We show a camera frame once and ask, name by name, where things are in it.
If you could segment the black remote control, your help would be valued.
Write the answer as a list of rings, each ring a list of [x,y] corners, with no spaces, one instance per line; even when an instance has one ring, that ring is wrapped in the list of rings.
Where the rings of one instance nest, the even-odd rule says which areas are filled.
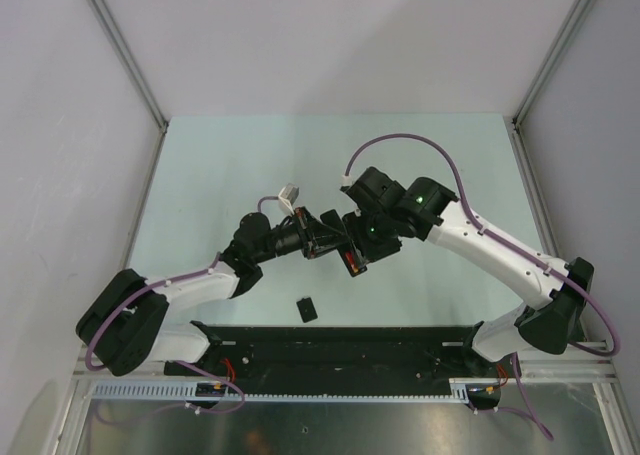
[[[339,241],[335,243],[336,251],[339,254],[339,257],[340,257],[342,263],[344,264],[345,268],[347,269],[349,275],[351,277],[356,277],[356,276],[364,274],[367,271],[366,263],[364,261],[364,258],[362,257],[362,255],[358,251],[358,249],[357,249],[357,247],[355,245],[355,242],[354,242],[354,238],[352,237],[351,233],[349,232],[347,226],[345,225],[344,222],[343,222],[343,224],[344,224],[344,226],[345,226],[345,228],[347,230],[348,236],[346,238],[339,238]],[[350,267],[349,267],[348,261],[347,261],[347,259],[345,257],[345,253],[346,252],[352,252],[353,255],[354,255],[354,258],[357,261],[357,264],[359,266],[359,273],[356,276],[352,276],[351,273],[350,273]]]

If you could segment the orange red battery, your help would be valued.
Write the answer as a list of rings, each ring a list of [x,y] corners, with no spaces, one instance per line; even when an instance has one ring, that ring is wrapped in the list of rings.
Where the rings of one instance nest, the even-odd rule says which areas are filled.
[[[350,273],[352,276],[356,276],[359,273],[359,266],[357,264],[356,259],[354,258],[354,255],[352,252],[346,252],[345,253],[345,257],[348,261],[349,267],[350,267]]]

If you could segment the black battery cover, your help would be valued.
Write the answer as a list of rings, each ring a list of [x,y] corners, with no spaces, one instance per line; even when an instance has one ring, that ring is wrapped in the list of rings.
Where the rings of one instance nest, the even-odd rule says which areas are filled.
[[[317,310],[310,297],[304,297],[298,300],[296,307],[303,323],[310,323],[318,319]]]

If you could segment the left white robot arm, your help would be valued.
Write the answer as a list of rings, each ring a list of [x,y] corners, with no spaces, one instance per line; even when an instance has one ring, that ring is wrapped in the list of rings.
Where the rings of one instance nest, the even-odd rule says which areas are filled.
[[[76,325],[91,372],[127,375],[146,361],[187,362],[197,373],[214,372],[220,349],[194,323],[173,325],[173,316],[205,302],[231,300],[262,278],[264,262],[301,253],[308,260],[350,241],[337,212],[314,217],[298,207],[278,225],[252,212],[239,222],[227,248],[206,267],[151,281],[134,269],[117,272]]]

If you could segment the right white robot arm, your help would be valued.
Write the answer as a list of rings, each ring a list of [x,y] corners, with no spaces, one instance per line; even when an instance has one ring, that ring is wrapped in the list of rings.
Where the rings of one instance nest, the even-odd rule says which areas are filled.
[[[565,352],[586,302],[594,267],[536,252],[476,213],[438,182],[417,178],[408,188],[374,167],[357,180],[345,177],[342,191],[358,209],[344,216],[352,246],[344,258],[352,275],[397,253],[404,238],[447,249],[511,289],[517,308],[477,323],[461,351],[463,368],[484,376],[503,357],[533,347],[551,355]]]

